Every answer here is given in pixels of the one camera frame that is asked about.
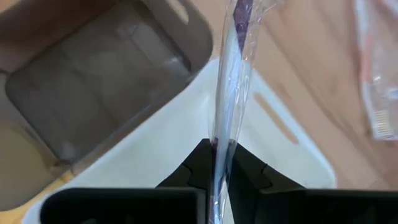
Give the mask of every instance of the purple object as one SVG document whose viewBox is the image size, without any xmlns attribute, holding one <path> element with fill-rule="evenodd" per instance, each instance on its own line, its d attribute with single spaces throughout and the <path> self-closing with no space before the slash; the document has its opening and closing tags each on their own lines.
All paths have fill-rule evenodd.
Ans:
<svg viewBox="0 0 398 224">
<path fill-rule="evenodd" d="M 253 0 L 238 0 L 234 10 L 234 22 L 238 44 L 241 52 L 243 51 L 244 41 L 248 33 L 251 11 L 253 9 Z"/>
</svg>

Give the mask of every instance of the plastic packaging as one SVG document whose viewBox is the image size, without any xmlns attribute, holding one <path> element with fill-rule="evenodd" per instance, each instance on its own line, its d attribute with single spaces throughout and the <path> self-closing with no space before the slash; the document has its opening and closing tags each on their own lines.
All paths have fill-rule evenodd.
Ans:
<svg viewBox="0 0 398 224">
<path fill-rule="evenodd" d="M 355 0 L 361 91 L 373 136 L 398 139 L 398 1 Z"/>
<path fill-rule="evenodd" d="M 248 96 L 251 63 L 264 12 L 277 0 L 232 0 L 224 20 L 213 126 L 213 189 L 209 223 L 222 223 L 231 162 Z"/>
</svg>

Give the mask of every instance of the plastic bag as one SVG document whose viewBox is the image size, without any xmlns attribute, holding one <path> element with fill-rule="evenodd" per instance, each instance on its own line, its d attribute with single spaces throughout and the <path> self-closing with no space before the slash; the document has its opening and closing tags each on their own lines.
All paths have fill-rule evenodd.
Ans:
<svg viewBox="0 0 398 224">
<path fill-rule="evenodd" d="M 355 0 L 361 91 L 373 136 L 398 139 L 398 1 Z"/>
<path fill-rule="evenodd" d="M 222 223 L 231 162 L 248 96 L 251 63 L 264 12 L 277 0 L 232 0 L 224 20 L 213 125 L 213 189 L 209 223 Z"/>
</svg>

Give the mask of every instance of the wooden surface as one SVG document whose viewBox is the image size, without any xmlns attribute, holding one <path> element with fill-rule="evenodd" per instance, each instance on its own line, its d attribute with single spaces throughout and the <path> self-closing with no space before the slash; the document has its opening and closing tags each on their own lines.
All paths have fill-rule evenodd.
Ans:
<svg viewBox="0 0 398 224">
<path fill-rule="evenodd" d="M 217 57 L 228 1 L 181 1 L 190 1 L 208 21 Z M 13 2 L 2 0 L 0 11 Z M 93 14 L 110 4 L 101 2 Z M 0 55 L 8 70 L 23 64 L 10 63 L 7 51 Z M 372 140 L 360 98 L 351 0 L 286 1 L 271 11 L 262 22 L 254 66 L 332 163 L 339 187 L 398 188 L 398 149 Z"/>
<path fill-rule="evenodd" d="M 43 191 L 41 191 L 41 193 L 36 195 L 24 205 L 10 211 L 0 212 L 0 223 L 20 224 L 22 219 L 24 218 L 25 212 L 28 211 L 28 209 L 33 206 L 34 203 L 38 202 L 47 194 L 52 193 L 54 190 L 57 190 L 59 187 L 66 184 L 74 177 L 75 176 L 70 171 L 68 171 L 60 178 L 48 185 Z"/>
</svg>

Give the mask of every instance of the white plastic tray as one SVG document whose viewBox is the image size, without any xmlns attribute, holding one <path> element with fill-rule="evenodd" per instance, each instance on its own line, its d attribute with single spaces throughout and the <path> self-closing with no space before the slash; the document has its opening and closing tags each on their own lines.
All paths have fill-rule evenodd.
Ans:
<svg viewBox="0 0 398 224">
<path fill-rule="evenodd" d="M 87 170 L 62 187 L 155 187 L 208 138 L 214 113 L 218 59 L 209 62 L 196 79 L 170 103 Z M 259 93 L 291 130 L 290 142 L 254 100 Z M 336 186 L 333 169 L 274 92 L 254 72 L 239 143 L 292 180 L 309 188 Z M 37 204 L 26 218 L 38 220 Z M 229 204 L 224 223 L 233 223 Z"/>
</svg>

